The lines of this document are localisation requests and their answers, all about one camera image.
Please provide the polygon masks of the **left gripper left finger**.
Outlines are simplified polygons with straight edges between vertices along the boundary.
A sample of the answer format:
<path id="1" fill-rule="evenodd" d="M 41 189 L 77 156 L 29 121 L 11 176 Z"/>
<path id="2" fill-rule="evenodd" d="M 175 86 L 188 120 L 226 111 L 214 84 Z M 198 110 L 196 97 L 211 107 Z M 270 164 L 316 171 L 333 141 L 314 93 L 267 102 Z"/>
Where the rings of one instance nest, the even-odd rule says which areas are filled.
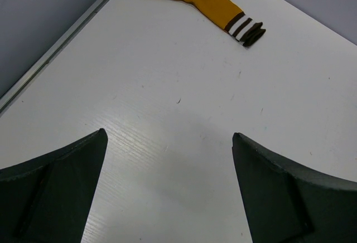
<path id="1" fill-rule="evenodd" d="M 101 128 L 1 169 L 1 242 L 80 242 L 107 144 Z"/>

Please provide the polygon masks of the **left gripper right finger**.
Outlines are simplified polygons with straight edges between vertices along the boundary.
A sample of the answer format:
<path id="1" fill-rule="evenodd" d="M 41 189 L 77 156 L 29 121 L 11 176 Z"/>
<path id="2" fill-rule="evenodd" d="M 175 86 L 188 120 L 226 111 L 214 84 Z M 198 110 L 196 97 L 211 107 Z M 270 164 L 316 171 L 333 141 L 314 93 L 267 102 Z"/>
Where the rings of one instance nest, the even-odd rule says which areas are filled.
<path id="1" fill-rule="evenodd" d="M 356 242 L 356 182 L 277 154 L 242 133 L 232 154 L 253 242 Z"/>

